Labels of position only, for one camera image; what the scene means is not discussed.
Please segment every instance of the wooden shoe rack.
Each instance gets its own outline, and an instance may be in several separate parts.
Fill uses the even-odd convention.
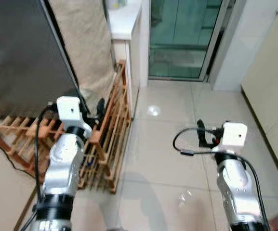
[[[0,148],[20,168],[34,175],[34,140],[38,119],[0,116]],[[79,171],[79,189],[101,188],[115,193],[131,125],[129,93],[125,61],[118,63],[118,72],[107,103],[106,114],[99,128],[95,126],[84,145],[84,159]],[[44,118],[40,123],[40,179],[49,164],[49,151],[60,135],[63,123]]]

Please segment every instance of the white cabinet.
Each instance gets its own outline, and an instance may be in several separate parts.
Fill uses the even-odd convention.
[[[134,25],[131,40],[113,40],[116,60],[126,60],[126,73],[132,118],[140,88],[140,17]]]
[[[278,159],[278,14],[241,85]]]
[[[109,10],[115,59],[126,60],[132,118],[140,88],[141,0],[129,0],[125,7]]]

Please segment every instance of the white countertop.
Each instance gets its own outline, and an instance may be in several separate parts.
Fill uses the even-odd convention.
[[[112,39],[131,40],[132,30],[141,13],[142,0],[128,0],[126,6],[109,11]]]

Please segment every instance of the cream cabinet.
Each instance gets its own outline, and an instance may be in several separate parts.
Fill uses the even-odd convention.
[[[241,85],[278,159],[278,14]]]

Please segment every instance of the black cable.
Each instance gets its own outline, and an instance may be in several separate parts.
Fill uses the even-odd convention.
[[[48,105],[46,108],[44,108],[39,117],[38,117],[38,121],[37,121],[37,126],[36,126],[36,134],[35,134],[35,152],[34,152],[34,168],[35,168],[35,182],[36,182],[36,191],[37,191],[37,203],[36,203],[36,207],[37,205],[39,205],[42,201],[42,195],[41,195],[41,191],[40,191],[40,180],[39,180],[39,165],[38,165],[38,139],[39,139],[39,128],[40,128],[40,123],[42,121],[42,118],[44,116],[44,114],[48,111],[48,110],[53,110],[56,111],[56,104],[51,104]],[[30,223],[32,222],[32,220],[35,218],[35,216],[37,215],[37,209],[33,212],[33,214],[30,216],[30,218],[27,220],[27,222],[25,223],[25,225],[23,226],[23,228],[21,229],[21,231],[25,231],[27,229],[27,227],[30,225]]]
[[[205,131],[205,132],[208,132],[208,133],[210,133],[210,134],[212,134],[213,133],[213,130],[209,130],[209,129],[205,129],[205,128],[185,128],[185,129],[183,129],[183,130],[181,130],[180,132],[178,132],[177,134],[176,134],[176,136],[174,137],[174,139],[173,139],[173,148],[175,149],[175,150],[177,150],[177,151],[181,151],[181,149],[179,149],[179,148],[177,148],[176,147],[176,145],[175,145],[175,142],[176,142],[176,139],[182,134],[182,133],[184,133],[184,132],[186,132],[186,131],[193,131],[193,130],[196,130],[196,131]]]
[[[30,223],[32,222],[32,220],[35,218],[36,215],[37,215],[37,210],[35,210],[33,214],[29,217],[25,225],[22,227],[21,231],[25,231],[28,228],[28,226],[30,225]]]
[[[29,175],[30,177],[34,178],[33,175],[31,175],[30,173],[26,172],[25,170],[17,168],[17,167],[14,165],[13,161],[10,159],[10,157],[7,155],[7,153],[5,152],[5,150],[4,150],[2,147],[0,147],[0,149],[3,151],[3,153],[4,153],[4,155],[6,156],[7,160],[11,163],[12,167],[13,167],[15,170],[20,171],[20,172],[24,172],[25,174],[27,174],[27,175]]]
[[[262,194],[261,194],[261,187],[260,187],[260,182],[259,182],[259,178],[258,175],[256,174],[256,171],[254,169],[254,167],[252,166],[252,164],[249,162],[249,160],[247,160],[245,157],[238,155],[238,154],[231,154],[231,153],[227,153],[227,152],[196,152],[196,151],[192,151],[192,150],[181,150],[179,148],[176,147],[175,143],[177,138],[184,132],[188,131],[188,130],[204,130],[203,128],[185,128],[182,131],[180,131],[173,139],[173,147],[174,149],[178,150],[179,152],[183,152],[183,154],[185,155],[190,155],[193,156],[195,154],[226,154],[229,155],[233,158],[237,157],[239,160],[244,161],[250,168],[250,170],[252,171],[252,174],[254,176],[254,181],[255,181],[255,185],[256,185],[256,189],[257,189],[257,194],[258,194],[258,199],[259,199],[259,204],[260,204],[260,209],[262,212],[262,217],[263,217],[263,221],[264,221],[264,225],[267,228],[268,231],[270,231],[270,227],[268,224],[268,219],[266,216],[266,212],[265,212],[265,207],[264,207],[264,203],[263,203],[263,198],[262,198]]]
[[[47,110],[49,110],[49,107],[44,108],[37,121],[37,126],[36,126],[36,135],[35,135],[35,152],[34,152],[34,169],[35,169],[35,182],[36,182],[36,190],[37,190],[37,204],[41,202],[41,190],[40,190],[40,180],[39,180],[39,164],[38,164],[38,137],[39,137],[39,128],[40,128],[40,123],[42,121],[42,118],[44,114],[46,113]]]

